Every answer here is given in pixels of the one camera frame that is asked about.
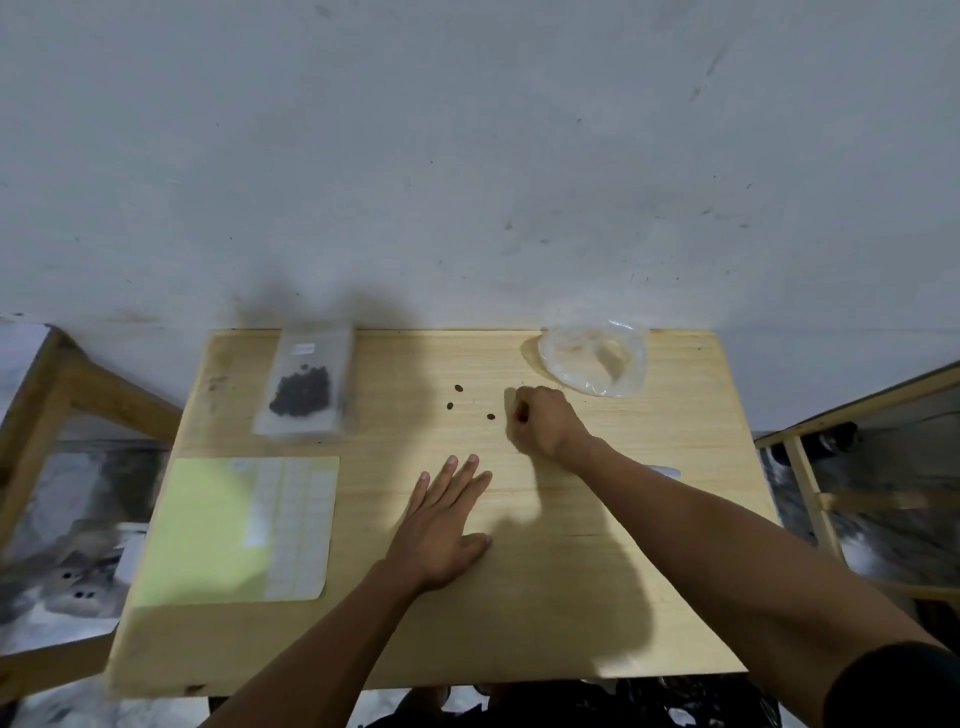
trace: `empty plastic bag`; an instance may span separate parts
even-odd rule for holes
[[[646,334],[616,321],[549,328],[540,338],[540,358],[568,387],[597,397],[629,397],[643,388]]]

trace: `pile of coffee beans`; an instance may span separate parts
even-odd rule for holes
[[[302,372],[285,376],[276,387],[270,411],[277,415],[306,417],[330,406],[330,375],[326,367],[300,366]]]

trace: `yellow paper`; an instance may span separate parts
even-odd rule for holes
[[[339,464],[337,457],[175,460],[131,602],[315,598],[325,581]]]

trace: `wooden frame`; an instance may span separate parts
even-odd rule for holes
[[[804,420],[779,432],[755,440],[757,449],[783,443],[790,467],[810,517],[820,548],[846,564],[836,529],[830,521],[834,511],[891,511],[921,508],[960,508],[960,494],[943,491],[891,491],[888,493],[822,493],[806,457],[801,437],[872,415],[889,407],[906,404],[928,395],[960,386],[960,362],[877,392],[869,397],[836,407],[822,415]],[[901,584],[873,580],[881,589],[899,592],[915,599],[960,600],[960,587]]]
[[[90,361],[50,327],[0,422],[0,546],[10,540],[71,409],[173,444],[181,411]],[[0,656],[0,703],[95,675],[113,634]]]

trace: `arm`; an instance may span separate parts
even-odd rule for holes
[[[441,589],[490,546],[464,536],[473,504],[492,475],[474,476],[471,455],[456,474],[452,455],[430,484],[423,473],[387,555],[333,611],[280,653],[205,723],[205,728],[343,728],[377,658],[423,592]]]
[[[808,725],[840,672],[905,641],[938,644],[866,581],[774,523],[590,436],[558,390],[522,387],[515,442],[575,473],[743,662]]]

